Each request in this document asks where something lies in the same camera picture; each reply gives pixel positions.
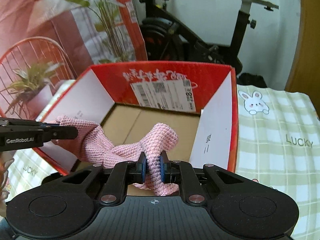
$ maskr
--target bunny ear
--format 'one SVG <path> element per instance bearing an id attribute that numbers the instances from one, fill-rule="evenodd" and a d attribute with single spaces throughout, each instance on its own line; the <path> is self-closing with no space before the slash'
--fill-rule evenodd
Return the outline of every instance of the bunny ear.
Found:
<path id="1" fill-rule="evenodd" d="M 249 94 L 247 94 L 246 92 L 243 91 L 239 91 L 239 95 L 241 96 L 242 99 L 246 100 L 248 98 L 250 98 L 251 96 Z"/>
<path id="2" fill-rule="evenodd" d="M 258 91 L 255 91 L 255 92 L 253 92 L 252 97 L 261 99 L 262 98 L 262 94 L 260 92 L 258 92 Z"/>

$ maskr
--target open box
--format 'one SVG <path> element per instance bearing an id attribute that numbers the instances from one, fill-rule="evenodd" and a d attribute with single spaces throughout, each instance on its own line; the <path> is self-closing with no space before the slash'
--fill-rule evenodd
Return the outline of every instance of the open box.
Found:
<path id="1" fill-rule="evenodd" d="M 196 168 L 213 163 L 235 171 L 238 106 L 231 66 L 167 61 L 94 65 L 42 121 L 61 115 L 101 123 L 114 145 L 138 142 L 162 122 L 179 137 L 169 159 L 189 161 Z M 72 153 L 52 142 L 38 153 L 62 174 L 76 163 Z"/>

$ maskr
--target green plant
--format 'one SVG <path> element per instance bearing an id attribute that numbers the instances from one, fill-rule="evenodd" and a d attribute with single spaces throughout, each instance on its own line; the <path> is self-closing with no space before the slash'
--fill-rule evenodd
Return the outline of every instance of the green plant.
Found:
<path id="1" fill-rule="evenodd" d="M 61 66 L 61 63 L 53 64 L 36 63 L 30 67 L 27 66 L 26 70 L 13 69 L 13 73 L 17 75 L 19 80 L 12 82 L 6 89 L 10 95 L 15 95 L 14 100 L 10 103 L 7 111 L 12 110 L 12 113 L 19 109 L 19 115 L 23 106 L 34 98 L 46 85 L 52 84 L 51 78 L 56 75 L 55 70 Z"/>
<path id="2" fill-rule="evenodd" d="M 103 45 L 115 56 L 116 62 L 128 61 L 128 55 L 125 51 L 124 34 L 116 26 L 115 19 L 119 15 L 119 7 L 124 7 L 122 3 L 112 0 L 66 0 L 73 2 L 81 7 L 89 8 L 99 19 L 95 23 L 97 32 L 106 32 L 108 39 L 102 41 Z M 111 62 L 109 59 L 102 59 L 100 63 Z"/>

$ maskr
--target white rabbit print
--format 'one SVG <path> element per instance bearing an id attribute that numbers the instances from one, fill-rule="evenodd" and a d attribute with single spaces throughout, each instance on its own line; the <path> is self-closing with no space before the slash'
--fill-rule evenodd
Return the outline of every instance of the white rabbit print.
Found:
<path id="1" fill-rule="evenodd" d="M 244 108 L 249 114 L 255 115 L 258 112 L 269 114 L 269 106 L 262 100 L 262 94 L 258 91 L 252 93 L 252 96 L 246 92 L 239 91 L 239 95 L 244 99 Z"/>

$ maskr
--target chair backrest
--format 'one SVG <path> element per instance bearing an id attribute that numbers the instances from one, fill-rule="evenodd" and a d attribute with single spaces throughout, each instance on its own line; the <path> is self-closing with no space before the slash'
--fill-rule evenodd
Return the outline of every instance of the chair backrest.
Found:
<path id="1" fill-rule="evenodd" d="M 23 39 L 13 45 L 0 58 L 0 116 L 33 119 L 30 110 L 25 104 L 18 104 L 10 109 L 10 104 L 16 99 L 15 94 L 10 94 L 7 89 L 12 82 L 18 81 L 19 76 L 13 70 L 26 70 L 36 63 L 52 62 L 60 63 L 59 68 L 55 70 L 55 76 L 51 78 L 53 86 L 59 81 L 74 79 L 73 73 L 69 67 L 68 56 L 63 48 L 54 40 L 46 37 L 31 37 Z"/>

